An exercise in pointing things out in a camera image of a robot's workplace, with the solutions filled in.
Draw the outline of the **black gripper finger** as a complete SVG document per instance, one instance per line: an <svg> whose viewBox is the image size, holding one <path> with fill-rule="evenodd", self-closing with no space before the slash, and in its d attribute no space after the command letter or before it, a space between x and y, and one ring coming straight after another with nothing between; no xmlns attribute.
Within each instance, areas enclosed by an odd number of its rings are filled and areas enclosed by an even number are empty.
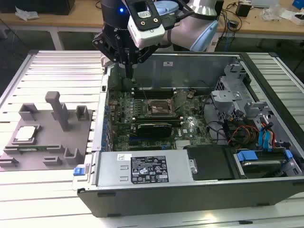
<svg viewBox="0 0 304 228"><path fill-rule="evenodd" d="M125 68L125 76L130 78L128 52L125 50L123 39L119 34L115 33L109 38L105 33L98 33L92 44L112 62L122 65Z"/></svg>
<svg viewBox="0 0 304 228"><path fill-rule="evenodd" d="M132 47L129 50L129 78L133 77L133 66L136 64L141 64L146 61L156 50L157 45L152 45L149 47L144 47L139 49L137 47Z"/></svg>

